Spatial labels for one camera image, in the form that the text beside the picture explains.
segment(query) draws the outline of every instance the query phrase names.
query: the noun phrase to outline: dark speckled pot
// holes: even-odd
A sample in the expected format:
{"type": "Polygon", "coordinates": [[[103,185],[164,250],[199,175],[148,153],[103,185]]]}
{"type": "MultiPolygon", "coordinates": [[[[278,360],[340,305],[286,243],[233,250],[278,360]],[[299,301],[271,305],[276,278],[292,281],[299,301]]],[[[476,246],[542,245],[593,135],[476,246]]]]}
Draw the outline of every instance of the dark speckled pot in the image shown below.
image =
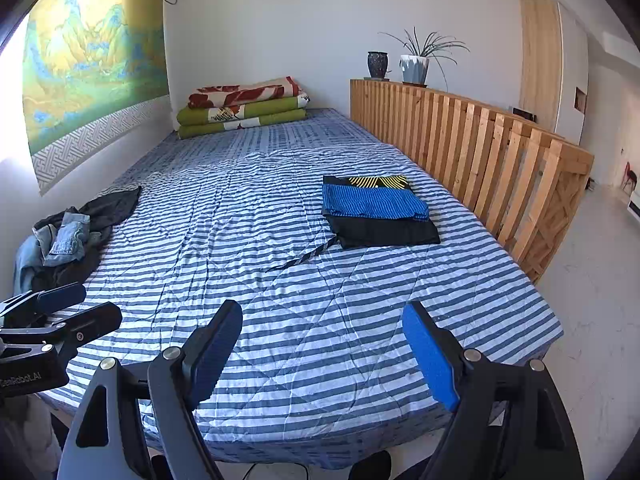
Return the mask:
{"type": "Polygon", "coordinates": [[[369,73],[371,77],[384,79],[386,77],[386,68],[389,66],[389,58],[386,52],[369,52],[369,73]]]}

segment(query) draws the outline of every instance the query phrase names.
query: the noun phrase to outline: striped bed sheet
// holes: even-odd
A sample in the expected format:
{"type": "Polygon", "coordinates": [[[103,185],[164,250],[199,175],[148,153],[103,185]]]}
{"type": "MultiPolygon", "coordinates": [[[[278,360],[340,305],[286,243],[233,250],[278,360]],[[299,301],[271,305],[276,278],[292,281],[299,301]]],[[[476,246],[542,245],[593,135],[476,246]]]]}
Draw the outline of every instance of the striped bed sheet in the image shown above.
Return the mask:
{"type": "MultiPolygon", "coordinates": [[[[69,413],[106,356],[123,364],[181,346],[226,299],[244,326],[212,397],[194,412],[217,460],[345,468],[448,420],[402,334],[421,301],[464,347],[521,364],[560,322],[484,226],[398,149],[334,110],[190,140],[169,136],[105,192],[142,186],[87,300],[113,301],[119,330],[79,349],[69,384],[43,395],[69,413]],[[403,174],[430,208],[439,246],[343,250],[286,270],[326,242],[322,176],[403,174]]],[[[161,449],[151,405],[148,444],[161,449]]]]}

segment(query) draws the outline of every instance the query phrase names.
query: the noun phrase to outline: floor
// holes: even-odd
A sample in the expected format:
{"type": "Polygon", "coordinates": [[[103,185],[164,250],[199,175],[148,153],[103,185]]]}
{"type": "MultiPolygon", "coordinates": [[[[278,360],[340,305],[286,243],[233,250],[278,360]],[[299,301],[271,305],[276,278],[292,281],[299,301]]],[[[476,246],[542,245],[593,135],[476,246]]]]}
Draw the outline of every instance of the floor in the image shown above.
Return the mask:
{"type": "MultiPolygon", "coordinates": [[[[544,361],[574,428],[586,480],[605,480],[640,427],[640,223],[619,194],[587,192],[564,243],[538,283],[564,337],[544,361]]],[[[441,431],[389,450],[392,477],[429,456],[441,431]]],[[[249,465],[219,464],[226,480],[249,465]]],[[[310,468],[310,480],[349,471],[310,468]]],[[[257,465],[248,480],[302,480],[295,464],[257,465]]]]}

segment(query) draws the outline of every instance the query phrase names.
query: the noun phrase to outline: wooden slatted divider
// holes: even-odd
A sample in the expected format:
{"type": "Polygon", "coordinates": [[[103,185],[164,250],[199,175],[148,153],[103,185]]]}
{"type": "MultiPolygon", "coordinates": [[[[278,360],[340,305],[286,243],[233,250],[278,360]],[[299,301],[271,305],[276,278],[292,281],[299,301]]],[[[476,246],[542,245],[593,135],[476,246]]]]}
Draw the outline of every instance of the wooden slatted divider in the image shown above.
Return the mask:
{"type": "Polygon", "coordinates": [[[460,96],[370,80],[350,89],[351,118],[441,182],[537,281],[574,218],[593,155],[460,96]]]}
{"type": "Polygon", "coordinates": [[[482,180],[484,179],[484,170],[486,162],[489,159],[489,149],[494,137],[494,121],[490,121],[489,115],[491,111],[488,108],[482,108],[480,111],[480,121],[478,124],[478,137],[476,140],[476,149],[474,158],[471,163],[471,171],[466,184],[465,197],[463,204],[470,211],[476,208],[476,201],[480,194],[482,180]]]}

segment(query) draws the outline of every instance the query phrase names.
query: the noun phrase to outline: metal screw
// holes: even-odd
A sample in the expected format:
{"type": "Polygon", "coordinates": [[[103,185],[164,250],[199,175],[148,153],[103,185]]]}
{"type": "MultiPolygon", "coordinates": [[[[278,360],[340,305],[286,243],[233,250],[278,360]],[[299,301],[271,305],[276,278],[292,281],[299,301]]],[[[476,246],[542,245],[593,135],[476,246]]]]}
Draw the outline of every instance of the metal screw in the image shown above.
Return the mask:
{"type": "Polygon", "coordinates": [[[465,359],[471,363],[477,363],[480,359],[482,359],[482,354],[475,348],[470,348],[469,350],[465,350],[464,355],[465,355],[465,359]]]}
{"type": "Polygon", "coordinates": [[[532,359],[529,361],[529,366],[534,372],[544,372],[545,364],[540,359],[532,359]]]}
{"type": "Polygon", "coordinates": [[[162,357],[164,357],[167,361],[177,359],[179,356],[180,349],[177,346],[169,346],[169,348],[166,348],[164,352],[162,352],[162,357]]]}
{"type": "Polygon", "coordinates": [[[116,365],[116,359],[113,357],[105,357],[100,361],[100,368],[103,370],[111,370],[116,365]]]}

